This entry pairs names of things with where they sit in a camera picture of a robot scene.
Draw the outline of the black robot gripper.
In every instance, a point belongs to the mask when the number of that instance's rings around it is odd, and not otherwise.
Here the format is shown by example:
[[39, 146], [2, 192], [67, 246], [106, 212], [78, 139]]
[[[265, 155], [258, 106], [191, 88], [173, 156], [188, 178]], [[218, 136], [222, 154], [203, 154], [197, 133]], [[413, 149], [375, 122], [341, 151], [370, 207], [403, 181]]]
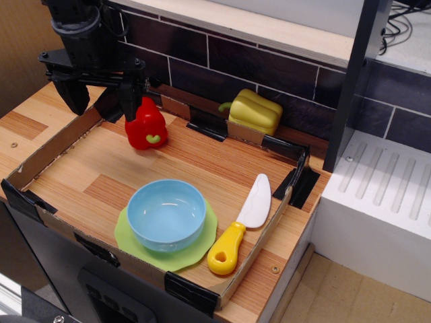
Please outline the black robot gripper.
[[86, 111], [86, 85], [117, 87], [123, 114], [134, 121], [142, 103], [145, 63], [119, 50], [99, 14], [74, 21], [52, 19], [51, 26], [64, 48], [42, 52], [38, 60], [69, 109], [78, 116]]

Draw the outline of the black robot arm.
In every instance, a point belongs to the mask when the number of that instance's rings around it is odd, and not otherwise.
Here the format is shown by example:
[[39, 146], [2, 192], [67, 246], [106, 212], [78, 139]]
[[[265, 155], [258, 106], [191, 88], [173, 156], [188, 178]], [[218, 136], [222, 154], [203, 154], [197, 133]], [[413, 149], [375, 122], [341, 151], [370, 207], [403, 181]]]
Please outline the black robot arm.
[[40, 62], [63, 101], [81, 116], [89, 86], [104, 88], [94, 104], [105, 120], [135, 120], [145, 89], [145, 63], [121, 48], [129, 19], [113, 1], [45, 1], [60, 50], [43, 52]]

